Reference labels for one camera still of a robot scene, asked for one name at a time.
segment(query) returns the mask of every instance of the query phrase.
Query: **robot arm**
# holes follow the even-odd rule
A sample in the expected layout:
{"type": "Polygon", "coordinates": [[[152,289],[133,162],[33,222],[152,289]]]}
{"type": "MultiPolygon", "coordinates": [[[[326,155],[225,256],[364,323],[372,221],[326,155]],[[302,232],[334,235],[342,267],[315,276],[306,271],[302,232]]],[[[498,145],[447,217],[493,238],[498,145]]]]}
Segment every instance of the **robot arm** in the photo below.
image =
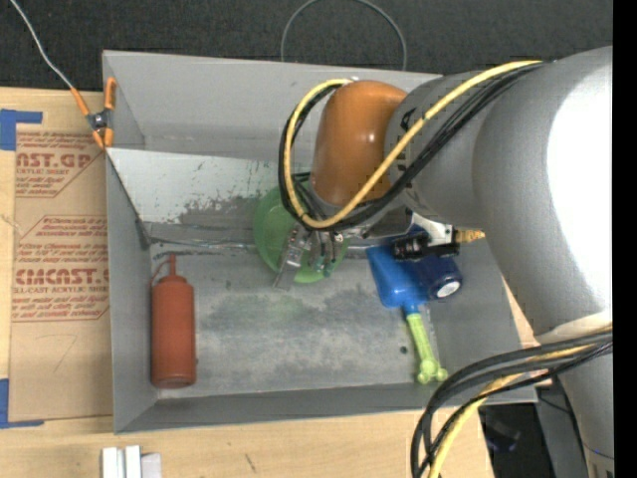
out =
{"type": "MultiPolygon", "coordinates": [[[[407,95],[386,125],[385,155],[415,119],[472,76],[437,79],[407,95]]],[[[373,163],[382,159],[374,156],[378,133],[387,109],[396,107],[400,97],[397,90],[384,88],[389,96],[381,111],[374,106],[378,94],[375,100],[355,85],[336,91],[321,120],[310,190],[326,216],[347,198],[339,191],[343,183],[345,194],[352,196],[367,181],[373,163]],[[357,110],[349,114],[363,122],[366,134],[338,135],[338,122],[352,105],[357,110]],[[329,156],[337,145],[357,153],[329,156]],[[334,183],[346,166],[358,178],[334,183]]],[[[392,163],[389,183],[383,179],[369,199],[391,191],[388,185],[394,186],[419,160],[436,132],[452,124],[454,109],[480,90],[475,86],[462,93],[429,119],[392,163]]],[[[612,323],[611,92],[611,48],[533,68],[465,119],[454,139],[436,150],[392,203],[346,234],[364,236],[396,204],[430,221],[481,229],[541,342],[573,338],[612,323]]],[[[612,356],[595,359],[561,380],[579,424],[590,475],[612,476],[612,356]]]]}

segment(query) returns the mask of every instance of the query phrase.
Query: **yellow cable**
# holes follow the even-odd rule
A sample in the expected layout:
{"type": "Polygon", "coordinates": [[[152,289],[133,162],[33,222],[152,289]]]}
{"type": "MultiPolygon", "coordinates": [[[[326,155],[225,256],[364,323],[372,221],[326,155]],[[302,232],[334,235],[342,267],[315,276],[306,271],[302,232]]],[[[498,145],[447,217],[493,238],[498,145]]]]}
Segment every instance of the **yellow cable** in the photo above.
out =
{"type": "Polygon", "coordinates": [[[341,86],[341,85],[344,85],[345,83],[349,83],[350,80],[330,80],[328,82],[325,82],[324,84],[321,84],[315,87],[297,105],[297,108],[295,109],[292,115],[292,118],[290,119],[290,123],[286,131],[286,142],[285,142],[284,157],[283,157],[284,178],[286,183],[285,187],[286,187],[286,190],[288,191],[288,194],[290,196],[290,201],[293,207],[295,208],[295,211],[302,218],[304,223],[306,223],[309,227],[312,227],[312,228],[325,228],[335,223],[338,223],[343,218],[345,218],[352,210],[356,208],[356,205],[358,205],[360,201],[365,197],[365,195],[374,187],[376,182],[378,182],[380,177],[387,171],[387,169],[389,168],[391,163],[396,159],[398,154],[400,154],[405,149],[405,147],[411,141],[411,139],[420,131],[420,129],[422,129],[423,125],[425,124],[427,120],[432,119],[437,113],[440,112],[440,110],[442,110],[444,107],[446,107],[449,103],[451,103],[457,97],[461,96],[462,94],[464,94],[466,91],[473,88],[477,84],[480,84],[481,82],[484,82],[485,80],[501,75],[503,73],[513,71],[515,69],[519,69],[524,66],[529,66],[531,64],[537,64],[538,62],[540,61],[510,62],[508,64],[503,64],[501,66],[488,69],[480,73],[479,75],[471,78],[470,80],[467,80],[466,82],[460,84],[453,91],[451,91],[441,100],[439,100],[438,103],[436,103],[433,107],[431,107],[425,113],[424,117],[417,120],[413,124],[413,126],[409,130],[407,130],[407,132],[398,141],[398,143],[396,143],[394,148],[389,152],[389,154],[387,154],[387,156],[382,161],[382,163],[380,163],[380,166],[378,166],[378,168],[369,177],[369,179],[367,180],[367,182],[365,182],[362,188],[360,188],[360,190],[353,196],[353,198],[336,214],[334,214],[333,216],[325,220],[316,220],[308,216],[305,213],[303,207],[301,206],[299,199],[297,198],[297,194],[295,193],[295,189],[294,189],[294,183],[292,181],[292,173],[291,173],[290,156],[291,156],[291,149],[292,149],[292,138],[294,136],[294,129],[297,125],[297,120],[299,119],[299,115],[301,114],[303,108],[307,105],[307,103],[318,92],[320,92],[324,88],[332,87],[332,86],[341,86]]]}
{"type": "MultiPolygon", "coordinates": [[[[594,346],[593,345],[579,346],[579,347],[576,347],[576,348],[565,349],[563,351],[555,351],[554,353],[546,353],[545,355],[540,355],[540,356],[537,356],[535,358],[530,358],[529,362],[534,361],[534,360],[539,360],[539,359],[563,358],[563,357],[566,357],[566,356],[571,356],[571,355],[573,355],[575,353],[578,353],[580,351],[583,351],[583,350],[585,350],[587,348],[592,348],[592,347],[594,347],[594,346]]],[[[510,382],[513,382],[514,380],[516,380],[521,375],[523,375],[523,374],[522,373],[514,373],[512,375],[506,375],[504,377],[499,377],[499,378],[493,380],[492,382],[490,382],[489,384],[487,384],[483,388],[483,390],[480,391],[478,396],[480,396],[482,394],[485,394],[485,393],[490,393],[491,391],[494,391],[495,389],[499,389],[500,387],[505,386],[505,385],[509,384],[510,382]]],[[[456,437],[458,436],[458,434],[462,430],[462,427],[467,422],[467,420],[486,401],[487,401],[487,397],[480,398],[480,399],[472,401],[471,403],[469,403],[467,408],[460,414],[460,416],[458,416],[458,419],[455,421],[454,425],[451,427],[449,432],[447,432],[445,434],[442,442],[440,443],[440,447],[438,448],[438,452],[436,453],[436,457],[434,458],[434,461],[431,463],[431,468],[429,469],[429,474],[427,475],[428,478],[438,478],[440,476],[440,471],[442,469],[442,465],[443,465],[445,459],[447,458],[447,454],[449,453],[449,450],[451,449],[451,446],[453,445],[454,440],[456,439],[456,437]]]]}

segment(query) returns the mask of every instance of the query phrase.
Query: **green toy handle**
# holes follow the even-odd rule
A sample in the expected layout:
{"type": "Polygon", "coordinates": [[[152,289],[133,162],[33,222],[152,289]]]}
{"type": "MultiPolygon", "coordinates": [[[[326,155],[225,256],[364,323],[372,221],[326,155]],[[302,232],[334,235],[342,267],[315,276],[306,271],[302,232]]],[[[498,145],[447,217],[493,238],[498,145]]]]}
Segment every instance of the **green toy handle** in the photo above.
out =
{"type": "Polygon", "coordinates": [[[422,321],[422,316],[419,313],[411,313],[407,315],[406,319],[416,350],[420,356],[419,372],[416,375],[418,382],[426,384],[432,378],[442,382],[449,376],[449,374],[440,366],[438,360],[434,356],[434,352],[429,344],[429,337],[427,337],[425,325],[422,321]]]}

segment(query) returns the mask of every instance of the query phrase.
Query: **cardboard box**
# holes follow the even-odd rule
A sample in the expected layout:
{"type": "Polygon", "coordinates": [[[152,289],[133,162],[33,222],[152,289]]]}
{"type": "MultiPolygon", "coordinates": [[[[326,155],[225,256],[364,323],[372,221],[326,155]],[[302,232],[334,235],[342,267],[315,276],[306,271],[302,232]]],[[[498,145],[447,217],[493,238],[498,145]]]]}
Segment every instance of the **cardboard box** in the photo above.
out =
{"type": "MultiPolygon", "coordinates": [[[[378,301],[364,255],[351,253],[328,280],[276,291],[252,217],[276,185],[282,127],[311,87],[358,77],[411,91],[435,77],[117,52],[105,53],[104,70],[118,83],[106,166],[115,430],[424,405],[436,384],[414,382],[407,329],[378,301]],[[149,282],[169,252],[195,289],[199,378],[160,390],[149,381],[149,282]]],[[[315,112],[299,164],[312,157],[315,112]]],[[[466,246],[458,265],[462,292],[429,311],[449,372],[521,346],[487,244],[466,246]]],[[[531,399],[520,390],[500,401],[531,399]]]]}
{"type": "MultiPolygon", "coordinates": [[[[101,109],[102,94],[86,98],[101,109]]],[[[1,89],[0,109],[41,114],[3,151],[15,207],[2,218],[15,250],[2,268],[13,283],[9,419],[110,414],[105,155],[68,91],[1,89]]]]}

